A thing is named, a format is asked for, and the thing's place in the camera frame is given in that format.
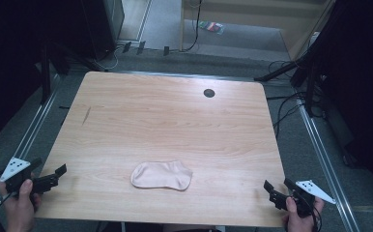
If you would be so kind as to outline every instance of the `scratch mark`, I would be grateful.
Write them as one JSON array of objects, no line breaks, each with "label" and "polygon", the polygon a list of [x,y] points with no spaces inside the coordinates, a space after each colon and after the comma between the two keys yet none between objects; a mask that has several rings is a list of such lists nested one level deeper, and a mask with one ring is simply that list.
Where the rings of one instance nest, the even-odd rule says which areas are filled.
[{"label": "scratch mark", "polygon": [[90,108],[88,108],[87,113],[86,113],[85,118],[84,118],[84,121],[83,121],[83,124],[81,124],[81,126],[83,126],[85,121],[87,120],[88,115],[90,114],[90,110],[91,110],[91,106],[90,106]]}]

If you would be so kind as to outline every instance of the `gray floor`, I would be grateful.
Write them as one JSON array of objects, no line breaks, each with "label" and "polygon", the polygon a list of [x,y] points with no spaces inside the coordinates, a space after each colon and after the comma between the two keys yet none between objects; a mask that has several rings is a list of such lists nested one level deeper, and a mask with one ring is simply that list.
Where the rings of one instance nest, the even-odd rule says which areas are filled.
[{"label": "gray floor", "polygon": [[[159,1],[161,0],[153,0],[153,3],[159,3]],[[152,5],[149,19],[154,18],[153,10],[154,5]],[[272,53],[269,54],[262,52],[257,53],[256,57],[248,57],[243,52],[241,57],[231,58],[225,56],[225,53],[221,51],[221,49],[210,48],[208,48],[208,50],[218,51],[218,53],[200,54],[199,52],[193,51],[189,54],[171,53],[168,56],[163,56],[161,51],[162,48],[160,47],[164,45],[170,45],[171,47],[178,46],[178,38],[176,36],[178,35],[178,27],[175,27],[175,25],[178,25],[178,22],[174,23],[174,28],[164,27],[162,30],[158,30],[157,28],[153,29],[149,26],[149,22],[147,21],[146,23],[143,38],[147,41],[146,46],[147,44],[150,44],[151,48],[159,50],[144,50],[140,55],[136,55],[136,48],[132,48],[127,53],[122,53],[121,50],[118,50],[116,52],[116,57],[111,56],[106,60],[101,61],[103,65],[110,67],[117,64],[114,69],[110,70],[110,72],[178,73],[180,75],[199,74],[207,77],[210,77],[209,75],[211,75],[212,77],[222,76],[222,78],[231,80],[252,81],[253,77],[262,76],[269,72],[268,65],[272,60],[288,59],[287,53],[281,51],[282,41],[279,43],[278,39],[271,40],[275,43],[275,45],[271,45],[271,47],[261,45],[262,43],[259,43],[259,47],[257,47],[258,49],[248,46],[251,47],[250,52],[253,51],[256,53],[256,50],[260,50],[268,53],[269,50],[272,51]],[[161,33],[158,33],[162,31],[172,31],[168,34],[171,34],[174,37],[171,40],[168,39],[168,41],[166,41],[164,38],[167,38],[168,35],[162,36]],[[213,40],[210,43],[209,40],[205,40],[200,42],[199,50],[206,51],[207,49],[204,49],[205,44],[219,47],[224,46],[224,43],[221,40]],[[71,105],[79,84],[87,71],[87,69],[82,68],[79,65],[73,65],[69,75],[63,76],[63,81],[60,85],[58,94],[44,119],[43,125],[40,128],[36,139],[27,153],[27,159],[31,160],[35,157],[41,157],[43,160],[46,159],[51,150],[52,144],[57,137],[57,133],[61,128],[61,124],[68,113],[66,109],[61,109],[59,106]],[[286,75],[282,75],[264,85],[268,97],[289,96],[293,93],[293,89],[289,84],[289,77]],[[0,169],[7,164],[10,157],[17,150],[18,143],[22,139],[23,134],[26,132],[30,122],[39,109],[40,98],[41,91],[38,90],[0,133]],[[281,101],[269,101],[271,117],[274,122],[276,121],[277,109],[280,104]],[[283,108],[283,112],[287,111],[295,104],[295,101],[288,102],[288,104]],[[335,173],[337,174],[337,178],[339,179],[353,209],[360,231],[373,231],[373,175],[365,169],[352,169],[345,166],[341,158],[340,149],[331,133],[328,123],[323,119],[318,118],[315,118],[314,121],[330,156],[330,161]],[[285,175],[288,178],[293,180],[311,179],[323,190],[331,194],[325,173],[317,158],[310,136],[299,112],[291,115],[282,122],[277,143]],[[52,231],[95,231],[96,227],[96,221],[38,219],[35,231],[48,231],[48,228],[51,228]],[[227,227],[227,231],[249,232],[255,231],[255,228]],[[274,232],[282,231],[282,228],[258,228],[256,231]],[[347,231],[337,207],[330,204],[326,205],[323,212],[322,231]]]}]

